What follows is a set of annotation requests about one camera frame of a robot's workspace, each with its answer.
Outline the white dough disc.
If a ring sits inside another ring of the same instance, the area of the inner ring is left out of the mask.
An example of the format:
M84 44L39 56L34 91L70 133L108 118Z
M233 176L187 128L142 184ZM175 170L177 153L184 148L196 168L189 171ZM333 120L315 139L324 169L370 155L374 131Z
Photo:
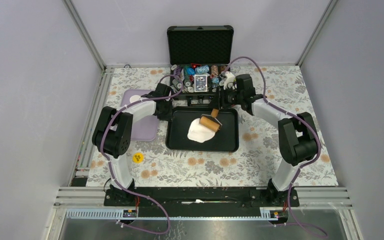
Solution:
M204 143L211 140L216 133L200 124L200 118L194 119L188 129L187 138L191 141Z

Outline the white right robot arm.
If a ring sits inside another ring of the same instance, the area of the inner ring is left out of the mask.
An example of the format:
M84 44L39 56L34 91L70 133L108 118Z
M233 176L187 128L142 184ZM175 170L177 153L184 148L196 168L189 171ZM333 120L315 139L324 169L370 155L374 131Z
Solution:
M249 74L235 76L229 71L220 74L220 94L223 107L239 105L248 114L261 118L278 130L282 161L267 184L267 201L281 205L302 167L316 161L321 153L321 141L308 112L293 114L269 102L258 94Z

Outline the black baking tray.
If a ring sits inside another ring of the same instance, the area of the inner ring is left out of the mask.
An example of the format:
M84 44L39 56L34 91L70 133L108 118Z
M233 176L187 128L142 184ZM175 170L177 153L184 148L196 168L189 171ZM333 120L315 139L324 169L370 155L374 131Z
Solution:
M177 106L173 109L173 118L167 125L165 145L171 150L203 152L235 152L239 149L238 112L222 109L217 119L222 123L215 136L203 143L188 139L191 123L203 114L209 114L210 108Z

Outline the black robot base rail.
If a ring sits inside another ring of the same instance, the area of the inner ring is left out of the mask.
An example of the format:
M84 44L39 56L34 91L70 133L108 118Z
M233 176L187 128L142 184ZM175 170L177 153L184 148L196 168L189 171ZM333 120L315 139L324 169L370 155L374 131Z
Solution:
M149 207L155 203L161 205L191 203L232 203L246 207L278 207L287 205L287 191L272 193L265 187L135 187L131 189L141 196L135 196L110 186L105 191L103 204L106 207L139 206Z

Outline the wooden rolling pin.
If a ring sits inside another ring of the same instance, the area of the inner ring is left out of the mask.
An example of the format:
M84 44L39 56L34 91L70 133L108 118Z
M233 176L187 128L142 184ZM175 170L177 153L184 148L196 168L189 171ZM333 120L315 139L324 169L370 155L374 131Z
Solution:
M222 126L221 122L217 119L219 111L219 109L213 108L210 114L202 114L199 124L214 133L218 132Z

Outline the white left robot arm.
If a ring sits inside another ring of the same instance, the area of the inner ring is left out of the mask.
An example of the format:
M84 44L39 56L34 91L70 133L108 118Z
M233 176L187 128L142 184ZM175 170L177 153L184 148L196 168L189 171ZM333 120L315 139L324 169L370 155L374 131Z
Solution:
M116 199L124 206L135 200L132 177L126 152L130 147L133 124L143 118L170 117L175 95L172 89L159 83L154 91L141 95L136 101L120 109L105 106L100 113L92 136L92 143L108 164L111 186L118 189Z

